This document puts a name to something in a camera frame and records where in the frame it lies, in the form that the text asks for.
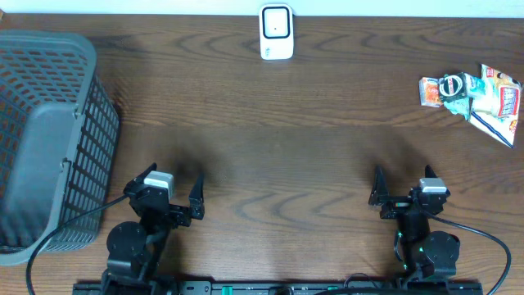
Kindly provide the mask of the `teal white packet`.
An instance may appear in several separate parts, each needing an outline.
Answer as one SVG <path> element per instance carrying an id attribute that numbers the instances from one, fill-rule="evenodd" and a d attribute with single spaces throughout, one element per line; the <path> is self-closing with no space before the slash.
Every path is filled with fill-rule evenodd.
<path id="1" fill-rule="evenodd" d="M 471 98 L 461 98 L 450 102 L 443 102 L 443 105 L 453 115 L 461 115 L 465 120 L 471 117 Z"/>

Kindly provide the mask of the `orange white small pack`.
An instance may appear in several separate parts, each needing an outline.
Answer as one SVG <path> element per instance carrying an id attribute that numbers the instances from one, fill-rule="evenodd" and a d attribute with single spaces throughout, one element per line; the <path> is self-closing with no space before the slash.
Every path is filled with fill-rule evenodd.
<path id="1" fill-rule="evenodd" d="M 425 107 L 441 107 L 438 79 L 422 77 L 419 80 L 420 103 Z"/>

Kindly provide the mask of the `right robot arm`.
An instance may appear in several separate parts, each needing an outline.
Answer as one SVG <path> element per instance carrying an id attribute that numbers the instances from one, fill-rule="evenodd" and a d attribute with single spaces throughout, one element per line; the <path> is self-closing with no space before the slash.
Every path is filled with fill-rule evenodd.
<path id="1" fill-rule="evenodd" d="M 456 274 L 460 241 L 453 234 L 430 230 L 429 219 L 444 209 L 450 196 L 444 181 L 430 166 L 418 185 L 404 196 L 390 194 L 386 176 L 377 166 L 368 204 L 380 208 L 383 220 L 397 222 L 394 252 L 404 265 L 399 278 L 401 288 L 422 282 L 445 282 Z"/>

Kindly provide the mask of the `green white small box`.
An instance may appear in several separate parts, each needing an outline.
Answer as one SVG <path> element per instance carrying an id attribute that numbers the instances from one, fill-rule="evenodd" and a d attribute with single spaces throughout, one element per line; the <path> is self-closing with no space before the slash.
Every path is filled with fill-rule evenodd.
<path id="1" fill-rule="evenodd" d="M 486 83 L 483 79 L 464 73 L 466 93 L 470 98 L 482 98 L 486 95 Z"/>

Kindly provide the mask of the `white blue snack bag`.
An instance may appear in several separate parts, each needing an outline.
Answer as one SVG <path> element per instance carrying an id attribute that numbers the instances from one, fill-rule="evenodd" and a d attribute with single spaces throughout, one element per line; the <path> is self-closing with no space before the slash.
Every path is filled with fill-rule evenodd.
<path id="1" fill-rule="evenodd" d="M 481 80 L 486 95 L 472 100 L 469 123 L 514 148 L 523 86 L 518 80 L 484 64 L 481 65 Z"/>

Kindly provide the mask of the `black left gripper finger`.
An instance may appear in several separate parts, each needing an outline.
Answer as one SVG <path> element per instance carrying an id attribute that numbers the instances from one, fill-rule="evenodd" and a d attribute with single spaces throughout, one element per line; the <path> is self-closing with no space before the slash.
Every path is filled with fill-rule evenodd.
<path id="1" fill-rule="evenodd" d="M 191 217 L 193 219 L 202 220 L 205 215 L 204 205 L 204 175 L 201 174 L 197 177 L 196 183 L 194 184 L 188 199 L 190 202 Z"/>
<path id="2" fill-rule="evenodd" d="M 151 165 L 149 165 L 141 174 L 136 176 L 133 181 L 135 183 L 143 183 L 144 179 L 152 172 L 157 169 L 157 164 L 153 162 Z"/>

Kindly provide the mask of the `round black red tin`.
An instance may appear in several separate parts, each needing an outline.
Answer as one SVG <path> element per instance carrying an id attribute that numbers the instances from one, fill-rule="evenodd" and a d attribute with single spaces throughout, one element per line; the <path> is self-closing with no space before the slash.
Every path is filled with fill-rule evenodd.
<path id="1" fill-rule="evenodd" d="M 438 79 L 439 97 L 442 102 L 452 102 L 468 96 L 466 90 L 466 75 L 460 72 L 455 75 L 445 75 Z"/>

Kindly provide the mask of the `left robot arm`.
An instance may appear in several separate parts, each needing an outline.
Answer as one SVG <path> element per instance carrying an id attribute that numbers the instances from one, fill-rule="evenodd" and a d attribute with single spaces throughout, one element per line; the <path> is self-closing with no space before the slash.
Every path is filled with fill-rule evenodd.
<path id="1" fill-rule="evenodd" d="M 156 274 L 160 257 L 172 230 L 188 227 L 205 214 L 204 175 L 188 195 L 189 205 L 170 202 L 174 195 L 174 176 L 157 169 L 153 163 L 124 187 L 124 196 L 139 221 L 118 224 L 109 233 L 107 268 L 102 276 L 102 295 L 176 294 L 173 279 Z"/>

